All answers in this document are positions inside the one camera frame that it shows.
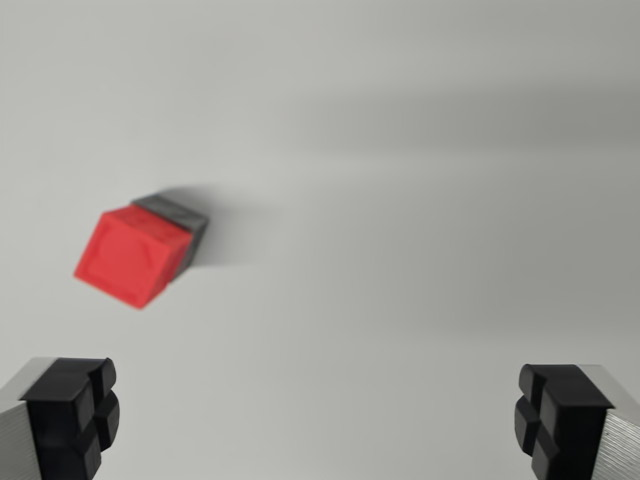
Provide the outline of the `gripper left finger with black rubber pad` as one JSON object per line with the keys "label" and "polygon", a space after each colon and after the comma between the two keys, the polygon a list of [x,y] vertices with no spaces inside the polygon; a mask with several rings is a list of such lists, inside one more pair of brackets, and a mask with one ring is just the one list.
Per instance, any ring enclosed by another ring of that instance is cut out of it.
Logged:
{"label": "gripper left finger with black rubber pad", "polygon": [[116,438],[117,373],[109,358],[35,357],[1,387],[1,477],[95,477]]}

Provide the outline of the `gripper right finger with black rubber pad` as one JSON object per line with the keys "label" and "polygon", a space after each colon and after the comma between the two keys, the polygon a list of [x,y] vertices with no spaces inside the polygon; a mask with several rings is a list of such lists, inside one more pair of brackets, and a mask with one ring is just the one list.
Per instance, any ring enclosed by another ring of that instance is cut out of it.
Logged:
{"label": "gripper right finger with black rubber pad", "polygon": [[637,479],[639,402],[600,365],[525,364],[514,410],[541,480]]}

